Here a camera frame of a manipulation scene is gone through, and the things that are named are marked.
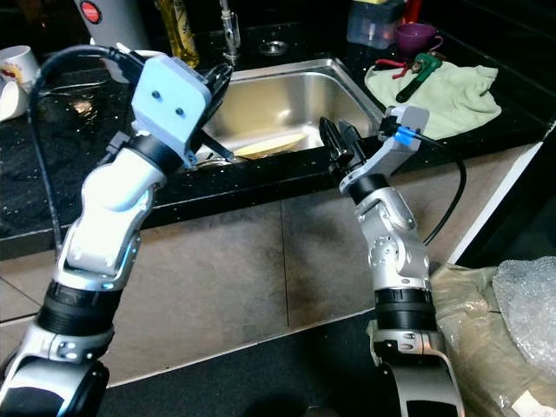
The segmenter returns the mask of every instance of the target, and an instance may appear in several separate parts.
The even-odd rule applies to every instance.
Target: stainless steel sink
[[[204,130],[233,151],[280,136],[304,135],[288,151],[322,146],[319,119],[352,123],[373,134],[381,111],[334,59],[235,72],[222,106]],[[211,151],[202,147],[199,161]]]

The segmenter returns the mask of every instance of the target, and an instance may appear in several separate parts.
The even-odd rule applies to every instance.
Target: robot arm
[[[387,178],[417,151],[415,132],[428,112],[408,106],[387,110],[380,149],[367,159],[356,129],[340,121],[340,131],[321,119],[340,191],[350,195],[367,240],[373,276],[375,320],[370,324],[371,354],[390,386],[394,410],[384,415],[464,416],[463,403],[442,334],[435,320],[427,248],[401,195]]]
[[[0,389],[0,415],[96,415],[109,378],[98,358],[139,248],[155,190],[190,166],[189,139],[222,99],[231,67],[208,79],[176,58],[149,59],[132,107],[140,135],[83,184],[83,212],[68,231],[44,304]]]

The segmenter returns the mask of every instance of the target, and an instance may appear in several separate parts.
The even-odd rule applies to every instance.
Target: wire
[[[103,57],[108,58],[112,61],[118,63],[123,71],[128,70],[129,72],[141,73],[141,68],[143,66],[143,61],[137,56],[130,54],[124,54],[120,50],[115,48],[107,48],[98,45],[78,45],[71,46],[65,50],[61,50],[47,59],[41,69],[38,71],[36,80],[33,84],[33,88],[29,95],[29,108],[27,112],[27,120],[31,127],[31,141],[33,142],[33,148],[35,149],[36,159],[38,160],[38,165],[41,170],[41,175],[43,178],[44,191],[46,192],[46,198],[48,200],[50,219],[52,221],[52,232],[54,234],[55,243],[55,253],[56,257],[62,249],[62,230],[60,228],[60,220],[58,216],[58,210],[56,207],[56,198],[54,194],[54,188],[52,187],[52,181],[50,179],[50,174],[46,161],[44,159],[44,149],[40,141],[39,129],[38,129],[38,111],[37,105],[41,98],[40,90],[46,84],[46,79],[50,72],[58,67],[60,63],[65,63],[70,59],[74,59],[82,56],[92,56],[92,57]]]
[[[467,172],[466,172],[466,167],[463,164],[463,160],[461,159],[461,157],[457,153],[455,153],[453,150],[451,150],[448,146],[444,145],[441,142],[437,142],[434,139],[431,139],[430,137],[426,137],[426,136],[422,135],[420,132],[417,132],[415,137],[417,139],[423,141],[424,143],[426,143],[431,148],[440,149],[442,152],[449,155],[450,158],[452,159],[452,161],[454,161],[455,164],[458,166],[458,170],[460,171],[460,185],[458,186],[458,189],[456,190],[455,195],[453,196],[452,202],[450,203],[450,205],[448,206],[448,209],[446,210],[446,213],[442,216],[442,218],[440,219],[438,224],[433,228],[433,231],[430,233],[430,235],[427,237],[427,239],[425,239],[424,243],[426,245],[428,245],[431,242],[431,240],[434,239],[434,237],[436,237],[436,235],[444,227],[444,225],[446,224],[446,222],[448,221],[448,219],[452,215],[453,211],[455,210],[455,207],[458,205],[458,202],[460,202],[461,195],[463,195],[463,190],[466,187]]]

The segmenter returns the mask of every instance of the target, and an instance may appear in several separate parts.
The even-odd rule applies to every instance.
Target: green towel
[[[400,105],[396,95],[416,75],[407,72],[402,78],[392,79],[401,69],[374,72],[370,69],[365,84],[385,106]],[[496,79],[495,68],[463,67],[442,63],[404,104],[430,111],[425,135],[433,139],[455,136],[490,122],[501,113],[501,108],[488,92]]]

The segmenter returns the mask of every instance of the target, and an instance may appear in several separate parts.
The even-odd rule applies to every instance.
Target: dish soap bottle
[[[183,0],[157,0],[157,2],[168,32],[172,54],[181,58],[191,68],[196,67],[199,63],[199,54],[195,48]]]

